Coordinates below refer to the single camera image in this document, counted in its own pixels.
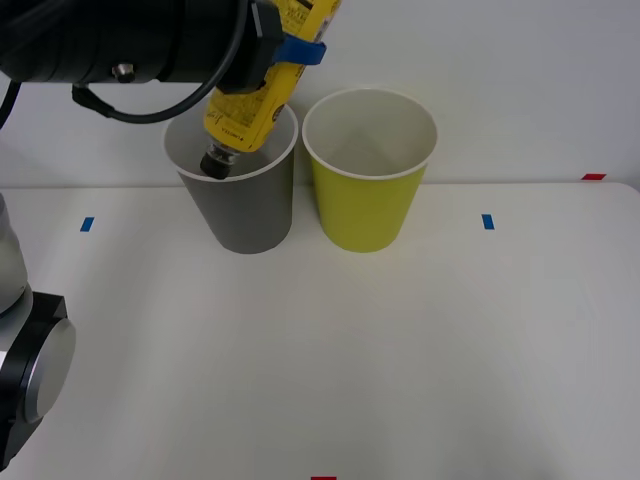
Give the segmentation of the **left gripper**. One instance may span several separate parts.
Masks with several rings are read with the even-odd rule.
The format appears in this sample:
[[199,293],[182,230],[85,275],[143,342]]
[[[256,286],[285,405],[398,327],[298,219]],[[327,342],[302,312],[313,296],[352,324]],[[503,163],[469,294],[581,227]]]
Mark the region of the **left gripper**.
[[[237,1],[187,1],[177,46],[164,69],[166,82],[203,83],[219,67],[237,19]],[[217,83],[224,93],[251,93],[266,84],[271,65],[319,65],[323,42],[303,40],[283,29],[271,1],[250,1],[240,46]]]

